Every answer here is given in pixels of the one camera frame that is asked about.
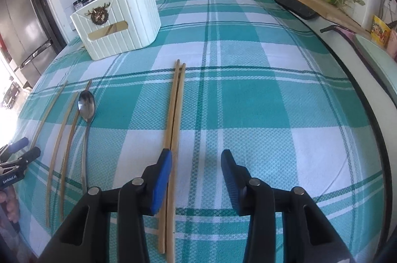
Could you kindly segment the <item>person's left hand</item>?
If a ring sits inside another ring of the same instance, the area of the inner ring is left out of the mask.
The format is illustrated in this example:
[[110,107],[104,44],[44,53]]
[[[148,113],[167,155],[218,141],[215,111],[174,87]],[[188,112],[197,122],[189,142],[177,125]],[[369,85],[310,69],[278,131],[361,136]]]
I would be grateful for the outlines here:
[[5,204],[7,220],[18,223],[20,220],[20,204],[13,186],[9,186],[0,192],[0,203]]

